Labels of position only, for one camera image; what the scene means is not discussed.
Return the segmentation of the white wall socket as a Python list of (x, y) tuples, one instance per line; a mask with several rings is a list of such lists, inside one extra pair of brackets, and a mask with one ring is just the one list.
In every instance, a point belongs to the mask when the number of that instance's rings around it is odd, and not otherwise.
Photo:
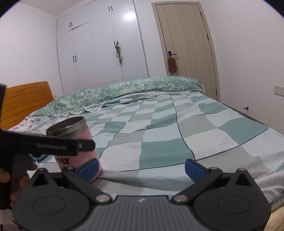
[(279, 96), (284, 96), (284, 87), (283, 86), (274, 86), (274, 94)]

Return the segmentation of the pink steel cup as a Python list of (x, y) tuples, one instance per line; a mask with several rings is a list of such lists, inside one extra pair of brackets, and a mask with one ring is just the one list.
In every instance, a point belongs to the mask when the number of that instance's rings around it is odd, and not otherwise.
[(72, 149), (72, 155), (68, 156), (67, 152), (55, 155), (61, 170), (68, 167), (79, 167), (92, 158), (99, 160), (87, 121), (82, 116), (67, 118), (54, 124), (46, 130), (46, 134), (57, 138), (72, 139), (76, 143)]

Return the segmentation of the white wardrobe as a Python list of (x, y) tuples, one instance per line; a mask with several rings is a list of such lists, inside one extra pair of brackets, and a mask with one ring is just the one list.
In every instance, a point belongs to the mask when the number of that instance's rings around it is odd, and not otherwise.
[(58, 18), (56, 34), (64, 95), (149, 77), (133, 1), (87, 3)]

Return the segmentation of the green hanging ornament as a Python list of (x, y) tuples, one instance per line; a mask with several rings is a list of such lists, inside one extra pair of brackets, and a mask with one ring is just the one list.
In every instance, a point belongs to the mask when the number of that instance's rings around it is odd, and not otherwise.
[(116, 57), (119, 60), (119, 64), (122, 65), (123, 62), (123, 56), (122, 56), (122, 52), (121, 52), (121, 47), (119, 45), (119, 43), (117, 42), (115, 45), (115, 49), (116, 49)]

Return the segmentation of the green floral duvet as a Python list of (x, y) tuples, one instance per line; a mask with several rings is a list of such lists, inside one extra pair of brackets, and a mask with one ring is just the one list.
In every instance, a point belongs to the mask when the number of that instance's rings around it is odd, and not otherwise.
[(59, 97), (45, 107), (32, 112), (29, 117), (59, 118), (93, 112), (96, 107), (125, 95), (142, 92), (200, 92), (205, 93), (201, 81), (191, 77), (161, 76), (120, 82), (103, 88), (89, 88)]

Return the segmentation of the checkered green bed blanket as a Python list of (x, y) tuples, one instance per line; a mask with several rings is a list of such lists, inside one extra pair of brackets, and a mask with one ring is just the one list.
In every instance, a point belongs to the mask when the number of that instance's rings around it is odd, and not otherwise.
[(245, 168), (273, 208), (283, 204), (283, 135), (199, 92), (147, 92), (55, 115), (43, 108), (14, 127), (45, 134), (83, 116), (103, 172), (94, 185), (107, 194), (174, 195), (192, 185), (185, 161), (224, 172)]

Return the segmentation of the orange wooden headboard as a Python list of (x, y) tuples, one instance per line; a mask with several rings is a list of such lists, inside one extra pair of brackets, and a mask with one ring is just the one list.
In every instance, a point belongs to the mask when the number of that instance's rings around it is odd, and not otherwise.
[(1, 110), (1, 128), (8, 130), (32, 112), (54, 100), (47, 81), (34, 82), (6, 89)]

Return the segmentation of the beige wooden door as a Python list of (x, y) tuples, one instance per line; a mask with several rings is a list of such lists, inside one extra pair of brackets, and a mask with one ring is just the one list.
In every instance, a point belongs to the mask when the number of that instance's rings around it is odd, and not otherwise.
[(153, 2), (152, 8), (164, 60), (168, 51), (176, 53), (176, 76), (201, 81), (206, 96), (220, 101), (216, 55), (210, 29), (201, 3), (196, 1)]

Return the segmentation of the brown plush toy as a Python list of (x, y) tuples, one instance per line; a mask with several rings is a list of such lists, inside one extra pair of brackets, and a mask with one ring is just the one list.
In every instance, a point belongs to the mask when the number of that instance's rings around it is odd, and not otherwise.
[(167, 62), (168, 62), (168, 71), (172, 76), (178, 71), (176, 60), (173, 57), (170, 57)]

